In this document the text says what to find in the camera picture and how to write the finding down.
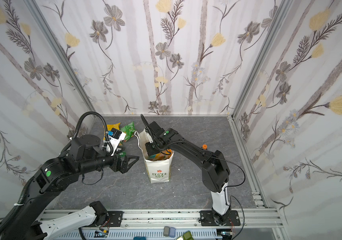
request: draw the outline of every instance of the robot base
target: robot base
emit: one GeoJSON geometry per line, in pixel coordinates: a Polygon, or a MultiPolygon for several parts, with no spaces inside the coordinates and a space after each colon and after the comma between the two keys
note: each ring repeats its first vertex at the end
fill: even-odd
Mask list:
{"type": "MultiPolygon", "coordinates": [[[[240,219],[238,211],[231,210],[230,214],[228,215],[228,218],[226,219],[226,222],[222,224],[221,226],[231,226],[231,222],[234,224],[234,226],[240,226],[240,219]]],[[[202,227],[215,227],[219,224],[216,223],[215,219],[213,218],[212,211],[200,211],[200,223],[202,224],[202,227]]]]}

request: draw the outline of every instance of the metal bracket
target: metal bracket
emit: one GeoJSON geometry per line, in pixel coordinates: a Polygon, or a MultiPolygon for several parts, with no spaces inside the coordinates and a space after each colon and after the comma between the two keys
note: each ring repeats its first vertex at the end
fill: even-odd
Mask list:
{"type": "MultiPolygon", "coordinates": [[[[110,220],[108,221],[108,227],[120,227],[122,222],[123,211],[108,211],[110,220]]],[[[95,224],[88,225],[87,227],[97,227],[95,224]]]]}
{"type": "Polygon", "coordinates": [[[266,208],[264,205],[263,199],[261,198],[260,192],[252,192],[252,198],[255,201],[256,208],[258,209],[266,208]]]}
{"type": "MultiPolygon", "coordinates": [[[[213,218],[212,211],[200,211],[200,223],[202,224],[202,227],[217,227],[218,225],[215,222],[215,219],[213,218]]],[[[235,226],[240,226],[240,219],[238,211],[231,210],[230,215],[228,215],[227,222],[222,226],[231,226],[231,222],[235,226]]]]}

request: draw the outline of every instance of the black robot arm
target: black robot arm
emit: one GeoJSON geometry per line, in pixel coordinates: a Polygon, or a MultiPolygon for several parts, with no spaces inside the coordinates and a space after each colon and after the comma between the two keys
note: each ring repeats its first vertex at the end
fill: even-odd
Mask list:
{"type": "MultiPolygon", "coordinates": [[[[0,240],[43,239],[45,235],[35,220],[55,197],[70,184],[77,182],[80,175],[103,171],[106,167],[110,167],[114,172],[126,173],[139,160],[138,156],[126,155],[121,159],[116,153],[111,156],[108,152],[102,151],[99,148],[101,140],[97,136],[76,135],[74,134],[71,144],[65,147],[59,157],[46,161],[27,181],[19,201],[0,222],[0,240]]],[[[100,202],[95,202],[90,207],[104,216],[105,213],[100,211],[101,208],[104,209],[100,202]]],[[[104,219],[97,217],[95,221],[100,223],[104,219]]]]}
{"type": "Polygon", "coordinates": [[[202,169],[202,182],[212,192],[221,192],[222,187],[228,182],[230,169],[227,162],[223,161],[223,154],[198,147],[187,141],[176,130],[168,128],[164,130],[156,122],[148,124],[143,115],[142,120],[146,126],[146,132],[151,136],[153,142],[146,144],[148,155],[159,152],[167,153],[171,149],[181,153],[183,156],[195,163],[202,169]]]}

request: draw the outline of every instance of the shopping bag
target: shopping bag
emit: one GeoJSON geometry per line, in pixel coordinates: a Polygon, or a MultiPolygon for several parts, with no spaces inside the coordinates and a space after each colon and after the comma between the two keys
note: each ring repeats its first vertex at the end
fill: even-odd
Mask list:
{"type": "Polygon", "coordinates": [[[149,142],[147,133],[145,130],[139,133],[140,148],[142,150],[143,158],[145,159],[145,165],[148,173],[148,177],[151,183],[155,182],[168,182],[170,180],[171,162],[173,159],[173,153],[171,157],[166,160],[151,161],[148,160],[148,153],[146,151],[146,142],[149,142]]]}

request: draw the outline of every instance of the wall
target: wall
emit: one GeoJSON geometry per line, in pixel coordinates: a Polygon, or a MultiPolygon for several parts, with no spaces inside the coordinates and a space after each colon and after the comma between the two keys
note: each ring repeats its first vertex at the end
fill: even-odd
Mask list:
{"type": "Polygon", "coordinates": [[[71,84],[24,3],[0,1],[0,219],[87,111],[71,84]]]}
{"type": "Polygon", "coordinates": [[[230,114],[280,1],[44,1],[102,114],[230,114]]]}
{"type": "Polygon", "coordinates": [[[342,239],[342,1],[294,1],[236,122],[290,239],[342,239]]]}

